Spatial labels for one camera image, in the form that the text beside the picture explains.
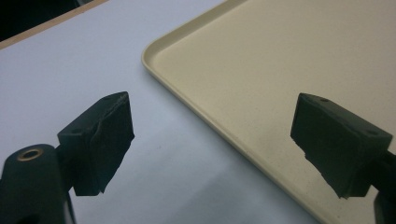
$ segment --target black mount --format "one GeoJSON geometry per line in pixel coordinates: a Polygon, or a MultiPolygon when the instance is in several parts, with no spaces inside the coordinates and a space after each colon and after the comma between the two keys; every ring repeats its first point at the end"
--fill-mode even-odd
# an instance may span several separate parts
{"type": "Polygon", "coordinates": [[[58,133],[60,145],[25,147],[5,162],[0,223],[76,223],[68,191],[104,192],[134,139],[128,92],[102,98],[58,133]]]}
{"type": "Polygon", "coordinates": [[[338,197],[364,197],[373,185],[376,223],[396,223],[390,133],[328,99],[300,93],[290,136],[338,197]]]}

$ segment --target wooden edge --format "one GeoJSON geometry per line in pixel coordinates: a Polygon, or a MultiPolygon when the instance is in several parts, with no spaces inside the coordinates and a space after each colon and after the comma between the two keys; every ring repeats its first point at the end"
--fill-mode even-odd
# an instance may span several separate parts
{"type": "Polygon", "coordinates": [[[36,35],[40,32],[43,32],[43,31],[51,28],[52,26],[58,25],[59,23],[61,23],[63,21],[67,21],[70,18],[73,18],[73,17],[77,16],[78,14],[81,14],[93,7],[97,7],[106,1],[107,0],[93,0],[81,7],[78,7],[71,11],[68,11],[68,12],[62,14],[61,16],[56,17],[50,21],[46,21],[46,22],[41,23],[29,30],[26,30],[26,31],[20,33],[20,34],[14,35],[14,36],[10,37],[9,39],[1,41],[0,49],[5,49],[6,47],[11,46],[15,43],[18,43],[18,42],[22,41],[23,39],[26,39],[32,35],[36,35]]]}

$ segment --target beige tray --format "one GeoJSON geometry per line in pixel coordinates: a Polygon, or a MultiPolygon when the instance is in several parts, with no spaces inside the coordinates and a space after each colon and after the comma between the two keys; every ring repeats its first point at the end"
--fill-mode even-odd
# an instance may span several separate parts
{"type": "Polygon", "coordinates": [[[395,9],[393,0],[229,0],[153,42],[142,60],[320,221],[375,223],[376,190],[337,198],[290,127],[307,92],[396,134],[395,9]]]}

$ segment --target metal screw hole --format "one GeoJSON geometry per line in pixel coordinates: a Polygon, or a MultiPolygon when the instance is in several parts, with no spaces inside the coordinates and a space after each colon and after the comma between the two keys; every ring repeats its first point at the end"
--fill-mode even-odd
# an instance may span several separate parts
{"type": "Polygon", "coordinates": [[[22,153],[20,153],[20,155],[18,155],[17,160],[18,161],[31,161],[34,160],[35,158],[41,156],[41,154],[43,154],[43,149],[41,148],[31,148],[28,149],[22,153]]]}

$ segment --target white table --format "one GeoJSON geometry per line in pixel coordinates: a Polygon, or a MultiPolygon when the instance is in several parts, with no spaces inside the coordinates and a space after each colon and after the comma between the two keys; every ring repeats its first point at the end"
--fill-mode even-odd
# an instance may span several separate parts
{"type": "Polygon", "coordinates": [[[0,50],[0,161],[128,91],[135,140],[97,197],[70,191],[78,223],[317,223],[143,67],[155,38],[220,0],[110,0],[0,50]]]}

